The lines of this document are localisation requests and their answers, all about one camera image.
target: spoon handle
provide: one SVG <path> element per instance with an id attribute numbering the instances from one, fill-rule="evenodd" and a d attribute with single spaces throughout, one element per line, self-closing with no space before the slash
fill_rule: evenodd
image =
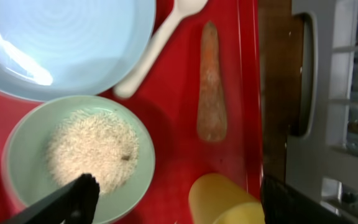
<path id="1" fill-rule="evenodd" d="M 130 98 L 136 92 L 182 19 L 183 16 L 174 7 L 173 11 L 151 38 L 136 66 L 121 82 L 114 86 L 113 91 L 116 96 Z"/>

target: white rice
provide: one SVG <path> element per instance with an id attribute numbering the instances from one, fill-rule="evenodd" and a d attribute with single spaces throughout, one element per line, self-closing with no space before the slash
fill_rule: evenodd
<path id="1" fill-rule="evenodd" d="M 72 112 L 52 133 L 48 168 L 61 186 L 90 173 L 100 194 L 112 192 L 134 173 L 139 143 L 132 126 L 116 113 Z"/>

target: brown wooden surface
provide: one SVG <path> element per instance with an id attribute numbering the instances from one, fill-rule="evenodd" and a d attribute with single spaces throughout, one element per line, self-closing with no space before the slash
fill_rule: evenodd
<path id="1" fill-rule="evenodd" d="M 289 126 L 299 117 L 303 19 L 291 0 L 259 0 L 259 50 L 264 172 L 285 178 Z"/>

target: green bowl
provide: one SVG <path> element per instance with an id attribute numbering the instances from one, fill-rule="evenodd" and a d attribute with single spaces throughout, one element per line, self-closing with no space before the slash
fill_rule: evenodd
<path id="1" fill-rule="evenodd" d="M 108 110 L 133 126 L 139 138 L 135 172 L 121 187 L 99 197 L 94 223 L 113 222 L 130 212 L 146 193 L 154 173 L 152 140 L 142 122 L 127 108 L 98 96 L 69 96 L 44 103 L 16 125 L 5 147 L 4 171 L 14 200 L 32 205 L 59 186 L 47 170 L 45 150 L 51 132 L 75 110 Z"/>

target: red tray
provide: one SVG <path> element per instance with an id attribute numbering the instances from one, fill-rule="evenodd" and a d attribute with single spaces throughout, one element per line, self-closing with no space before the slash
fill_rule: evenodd
<path id="1" fill-rule="evenodd" d="M 173 1 L 157 0 L 156 28 Z M 196 133 L 203 26 L 216 24 L 228 114 L 227 138 L 200 141 Z M 262 176 L 257 0 L 209 0 L 185 19 L 168 41 L 139 91 L 115 99 L 145 124 L 155 144 L 153 181 L 138 206 L 120 223 L 191 223 L 188 193 L 208 172 L 220 172 L 259 197 Z M 38 103 L 0 94 L 0 173 L 4 143 L 16 123 Z M 0 221 L 18 212 L 0 175 Z"/>

